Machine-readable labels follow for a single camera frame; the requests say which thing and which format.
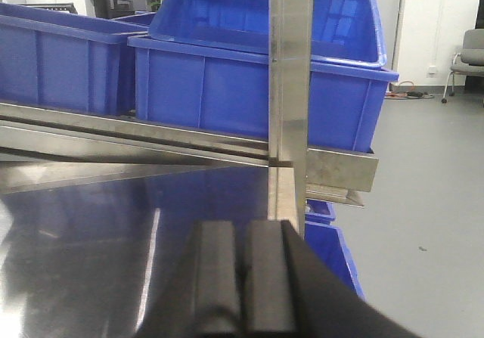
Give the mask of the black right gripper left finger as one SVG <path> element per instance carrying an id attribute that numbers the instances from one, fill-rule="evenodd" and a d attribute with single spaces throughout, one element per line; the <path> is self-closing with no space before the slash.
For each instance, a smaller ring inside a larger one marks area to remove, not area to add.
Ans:
<path id="1" fill-rule="evenodd" d="M 236 337 L 239 297 L 234 226 L 194 224 L 173 276 L 148 310 L 141 337 Z"/>

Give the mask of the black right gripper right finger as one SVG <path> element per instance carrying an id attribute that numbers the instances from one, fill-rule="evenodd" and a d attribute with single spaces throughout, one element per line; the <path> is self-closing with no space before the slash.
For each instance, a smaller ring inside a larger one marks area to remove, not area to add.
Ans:
<path id="1" fill-rule="evenodd" d="M 289 221 L 250 223 L 245 328 L 249 337 L 413 337 L 352 292 Z"/>

